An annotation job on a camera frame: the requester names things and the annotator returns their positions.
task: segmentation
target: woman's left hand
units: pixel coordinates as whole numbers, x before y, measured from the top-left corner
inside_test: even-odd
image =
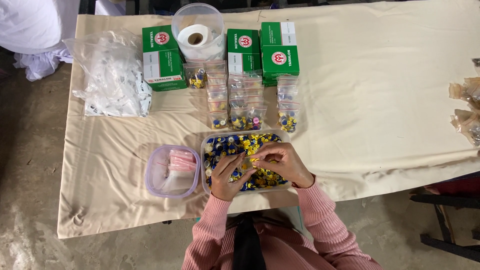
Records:
[[[212,194],[223,200],[232,201],[233,197],[238,193],[243,184],[256,171],[255,169],[245,172],[240,179],[233,182],[228,182],[233,171],[240,167],[240,164],[245,157],[245,152],[239,155],[224,156],[215,166],[212,172]]]

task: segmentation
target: purple lid container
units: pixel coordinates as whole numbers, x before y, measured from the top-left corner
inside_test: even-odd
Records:
[[[191,152],[195,157],[196,168],[195,175],[190,179],[183,178],[182,180],[172,178],[169,176],[165,177],[165,172],[168,169],[168,159],[170,156],[171,149],[185,150]],[[155,149],[150,158],[148,159],[147,170],[145,172],[145,186],[148,191],[158,197],[165,198],[183,198],[190,195],[198,184],[198,175],[200,172],[200,157],[195,150],[190,147],[177,146],[177,145],[162,145],[159,148]]]

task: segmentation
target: clear plastic container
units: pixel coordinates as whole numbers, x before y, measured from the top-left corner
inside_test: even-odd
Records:
[[[264,129],[264,130],[214,133],[214,134],[208,136],[202,142],[202,146],[200,147],[200,157],[202,157],[202,160],[200,162],[200,165],[202,167],[201,171],[200,171],[200,174],[202,175],[202,186],[204,187],[204,191],[207,194],[210,194],[210,188],[208,188],[208,184],[206,182],[207,177],[205,175],[205,165],[204,165],[204,162],[203,162],[203,156],[205,155],[205,145],[206,145],[207,141],[209,139],[217,138],[217,137],[228,137],[228,136],[231,136],[231,135],[249,135],[249,134],[254,134],[254,135],[275,134],[278,137],[280,137],[282,142],[284,142],[284,143],[291,142],[290,136],[288,135],[288,133],[286,133],[284,131],[281,131],[279,129]],[[239,192],[238,194],[250,194],[250,193],[260,193],[260,192],[268,192],[268,191],[286,190],[286,189],[289,189],[291,187],[291,185],[292,185],[292,183],[290,181],[288,181],[286,184],[273,186],[272,188],[259,188],[259,189],[255,189],[255,190],[246,190],[246,191]]]
[[[195,157],[196,169],[190,172],[168,171],[168,159],[171,149],[191,152]],[[163,145],[150,155],[145,172],[145,186],[158,197],[183,198],[190,195],[198,184],[201,159],[198,153],[185,146]]]
[[[181,43],[179,33],[191,25],[205,25],[212,31],[213,40],[199,47]],[[186,59],[224,60],[224,23],[220,12],[203,3],[188,4],[179,9],[172,18],[172,34]]]

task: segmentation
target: plastic tray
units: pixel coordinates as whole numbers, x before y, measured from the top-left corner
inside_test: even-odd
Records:
[[[192,183],[190,186],[190,182],[184,181],[183,183],[176,184],[177,186],[181,186],[181,189],[187,190],[185,193],[179,192],[172,192],[165,188],[166,179],[164,177],[165,171],[167,169],[166,165],[169,159],[170,149],[180,149],[186,150],[193,153],[193,156],[196,159],[197,166],[195,168],[195,176],[192,179]],[[198,174],[200,173],[200,162],[201,159],[198,156],[198,153],[195,152],[193,149],[185,146],[178,146],[178,145],[162,145],[159,148],[155,149],[150,158],[148,159],[147,169],[145,172],[145,186],[147,187],[148,191],[158,197],[165,197],[165,198],[183,198],[190,195],[198,184]]]
[[[250,131],[238,131],[238,132],[225,132],[225,133],[214,133],[202,142],[202,146],[200,147],[200,157],[201,157],[201,162],[200,166],[202,167],[200,174],[202,175],[202,186],[204,187],[204,191],[207,194],[210,194],[210,188],[208,188],[208,184],[205,182],[207,179],[207,176],[205,175],[205,165],[204,165],[204,155],[205,155],[205,145],[207,141],[211,138],[216,138],[216,137],[228,137],[231,135],[249,135],[249,134],[275,134],[280,139],[282,142],[289,143],[291,142],[290,136],[288,133],[280,130],[280,129],[261,129],[261,130],[250,130]],[[272,188],[257,188],[255,190],[246,190],[239,192],[238,194],[249,194],[249,193],[260,193],[260,192],[268,192],[268,191],[278,191],[278,190],[286,190],[289,189],[292,183],[288,181],[286,184],[283,185],[277,185]]]

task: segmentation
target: black strap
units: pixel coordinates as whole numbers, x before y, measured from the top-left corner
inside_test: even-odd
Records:
[[[233,242],[232,270],[266,270],[260,238],[250,215],[241,214]]]

